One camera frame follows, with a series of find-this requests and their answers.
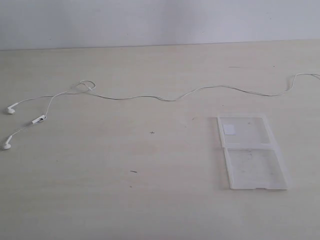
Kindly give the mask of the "white wired earphones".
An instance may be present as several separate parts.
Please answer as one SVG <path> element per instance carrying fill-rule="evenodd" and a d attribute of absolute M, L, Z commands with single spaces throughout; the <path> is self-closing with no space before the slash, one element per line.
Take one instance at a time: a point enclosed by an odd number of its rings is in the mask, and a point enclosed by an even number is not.
<path fill-rule="evenodd" d="M 131 96 L 131 97 L 122 97 L 122 98 L 115 98 L 115 97 L 108 97 L 108 96 L 104 96 L 101 94 L 98 94 L 97 92 L 95 92 L 95 89 L 97 87 L 96 83 L 91 81 L 91 80 L 81 80 L 79 82 L 77 82 L 76 84 L 72 85 L 68 90 L 57 93 L 55 95 L 43 95 L 43 96 L 38 96 L 38 97 L 34 97 L 34 98 L 27 98 L 18 102 L 15 102 L 11 105 L 9 105 L 8 107 L 5 108 L 4 112 L 6 115 L 14 115 L 16 110 L 15 107 L 25 103 L 25 102 L 29 102 L 29 101 L 33 101 L 33 100 L 38 100 L 38 99 L 42 99 L 42 98 L 49 98 L 49 102 L 48 105 L 46 107 L 46 110 L 44 112 L 44 114 L 38 116 L 37 118 L 35 118 L 34 120 L 28 122 L 27 124 L 25 124 L 23 127 L 19 128 L 18 130 L 14 131 L 13 133 L 11 133 L 1 144 L 0 149 L 2 151 L 6 151 L 9 150 L 12 145 L 11 145 L 11 140 L 12 138 L 17 135 L 18 133 L 20 133 L 21 131 L 28 129 L 34 125 L 38 125 L 44 121 L 46 121 L 46 119 L 48 118 L 48 113 L 49 110 L 51 108 L 51 105 L 53 103 L 53 101 L 62 95 L 80 95 L 80 94 L 88 94 L 91 96 L 95 96 L 101 99 L 106 99 L 106 100 L 113 100 L 113 101 L 126 101 L 126 100 L 133 100 L 133 99 L 139 99 L 139 98 L 150 98 L 150 99 L 156 99 L 158 101 L 162 101 L 162 102 L 177 102 L 191 94 L 194 94 L 196 92 L 202 91 L 202 90 L 206 90 L 206 89 L 216 89 L 216 88 L 224 88 L 224 89 L 231 89 L 234 91 L 238 91 L 238 92 L 242 92 L 245 94 L 249 94 L 249 95 L 255 95 L 255 96 L 262 96 L 262 97 L 268 97 L 268 98 L 273 98 L 273 97 L 278 97 L 278 96 L 282 96 L 288 92 L 290 92 L 296 83 L 296 79 L 300 76 L 311 76 L 314 78 L 319 79 L 320 75 L 318 73 L 297 73 L 295 74 L 292 79 L 289 81 L 288 83 L 288 87 L 286 90 L 282 91 L 282 92 L 278 92 L 278 93 L 261 93 L 261 92 L 256 92 L 256 91 L 249 91 L 249 90 L 244 90 L 238 87 L 234 87 L 234 86 L 230 86 L 230 85 L 225 85 L 225 84 L 220 84 L 220 85 L 209 85 L 209 86 L 202 86 L 202 87 L 198 87 L 196 89 L 193 89 L 189 92 L 184 93 L 181 96 L 178 96 L 177 98 L 173 98 L 173 99 L 166 99 L 160 96 L 155 96 L 155 95 L 136 95 L 136 96 Z"/>

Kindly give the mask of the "clear plastic open case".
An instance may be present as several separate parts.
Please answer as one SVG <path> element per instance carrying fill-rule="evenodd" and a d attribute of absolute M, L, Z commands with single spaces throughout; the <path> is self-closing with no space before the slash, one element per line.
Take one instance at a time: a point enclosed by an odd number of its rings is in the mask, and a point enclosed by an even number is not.
<path fill-rule="evenodd" d="M 263 114 L 225 113 L 217 123 L 231 189 L 290 188 L 282 152 Z"/>

